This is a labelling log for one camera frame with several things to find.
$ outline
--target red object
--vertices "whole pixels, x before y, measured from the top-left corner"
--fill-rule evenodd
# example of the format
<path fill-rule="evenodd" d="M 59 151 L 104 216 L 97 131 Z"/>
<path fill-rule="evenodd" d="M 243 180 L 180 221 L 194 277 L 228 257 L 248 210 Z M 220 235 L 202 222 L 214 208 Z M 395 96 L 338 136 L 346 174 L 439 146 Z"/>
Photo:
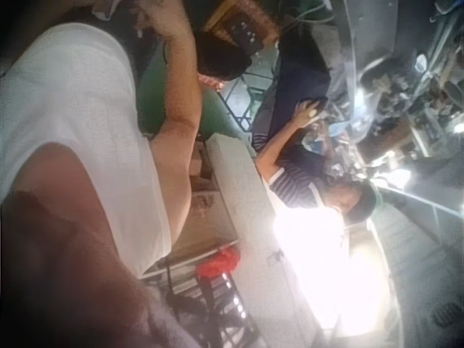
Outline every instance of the red object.
<path fill-rule="evenodd" d="M 196 267 L 200 278 L 217 278 L 223 273 L 230 273 L 237 267 L 240 254 L 234 248 L 222 249 L 214 257 Z"/>

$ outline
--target person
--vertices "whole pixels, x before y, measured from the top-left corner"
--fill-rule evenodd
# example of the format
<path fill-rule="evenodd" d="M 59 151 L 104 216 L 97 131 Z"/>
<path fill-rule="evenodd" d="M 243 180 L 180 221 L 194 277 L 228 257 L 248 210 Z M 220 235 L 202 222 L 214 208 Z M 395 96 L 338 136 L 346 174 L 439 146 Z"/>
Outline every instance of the person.
<path fill-rule="evenodd" d="M 1 80 L 1 337 L 15 347 L 198 347 L 137 279 L 179 237 L 202 113 L 181 0 L 138 2 L 167 41 L 166 121 L 137 127 L 128 55 L 82 23 Z"/>
<path fill-rule="evenodd" d="M 325 167 L 334 151 L 327 126 L 318 126 L 320 154 L 302 144 L 331 81 L 316 42 L 306 27 L 295 26 L 281 37 L 279 52 L 278 78 L 252 125 L 258 172 L 288 207 L 325 205 L 340 211 L 349 224 L 364 221 L 376 205 L 376 193 L 368 183 L 342 179 L 329 183 Z"/>

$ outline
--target white shirt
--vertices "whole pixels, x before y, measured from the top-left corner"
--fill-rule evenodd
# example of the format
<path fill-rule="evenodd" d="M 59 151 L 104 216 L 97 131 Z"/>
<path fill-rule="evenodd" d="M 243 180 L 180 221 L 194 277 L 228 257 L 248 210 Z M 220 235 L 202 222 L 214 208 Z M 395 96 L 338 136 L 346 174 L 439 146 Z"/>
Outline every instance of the white shirt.
<path fill-rule="evenodd" d="M 140 276 L 171 239 L 149 142 L 137 124 L 121 45 L 84 24 L 46 31 L 0 81 L 0 201 L 41 145 L 73 150 L 86 169 L 123 263 Z"/>

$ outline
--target striped shirt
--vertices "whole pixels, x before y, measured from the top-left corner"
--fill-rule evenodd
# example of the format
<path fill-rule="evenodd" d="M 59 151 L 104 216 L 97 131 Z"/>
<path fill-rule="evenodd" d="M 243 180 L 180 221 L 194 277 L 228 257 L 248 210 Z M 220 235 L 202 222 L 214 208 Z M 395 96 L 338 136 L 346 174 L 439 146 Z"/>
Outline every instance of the striped shirt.
<path fill-rule="evenodd" d="M 252 146 L 256 152 L 261 152 L 268 143 L 268 136 L 261 133 L 253 134 Z M 318 201 L 310 188 L 316 185 L 317 178 L 312 177 L 290 160 L 279 158 L 279 171 L 269 180 L 269 187 L 277 197 L 290 208 L 313 208 Z"/>

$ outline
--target white cloth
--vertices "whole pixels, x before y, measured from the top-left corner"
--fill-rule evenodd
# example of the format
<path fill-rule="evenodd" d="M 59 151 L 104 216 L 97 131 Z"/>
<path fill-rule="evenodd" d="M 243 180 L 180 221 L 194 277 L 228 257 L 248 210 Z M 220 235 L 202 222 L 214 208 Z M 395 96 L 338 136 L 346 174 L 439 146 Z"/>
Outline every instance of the white cloth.
<path fill-rule="evenodd" d="M 140 276 L 171 239 L 149 142 L 137 126 L 128 57 L 84 24 L 46 31 L 0 81 L 0 200 L 43 144 L 73 150 L 94 185 L 121 260 Z"/>

